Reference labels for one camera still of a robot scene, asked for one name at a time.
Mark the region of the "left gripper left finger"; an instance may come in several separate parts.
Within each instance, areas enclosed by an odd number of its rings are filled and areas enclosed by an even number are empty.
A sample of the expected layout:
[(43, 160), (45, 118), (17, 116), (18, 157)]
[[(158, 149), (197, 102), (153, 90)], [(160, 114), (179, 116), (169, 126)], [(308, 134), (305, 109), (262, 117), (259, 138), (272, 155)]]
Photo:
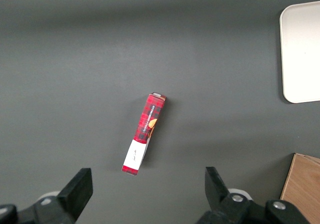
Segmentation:
[(0, 206), (1, 223), (76, 223), (93, 194), (90, 168), (82, 168), (61, 191), (42, 195), (26, 209)]

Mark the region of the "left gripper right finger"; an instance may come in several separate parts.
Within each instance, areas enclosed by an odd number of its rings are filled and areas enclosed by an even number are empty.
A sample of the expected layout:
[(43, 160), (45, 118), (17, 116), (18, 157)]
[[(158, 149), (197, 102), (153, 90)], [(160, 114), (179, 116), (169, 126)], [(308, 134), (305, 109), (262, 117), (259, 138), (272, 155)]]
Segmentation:
[(205, 194), (210, 211), (197, 223), (309, 223), (292, 203), (268, 200), (264, 206), (258, 205), (247, 192), (228, 189), (215, 167), (205, 170)]

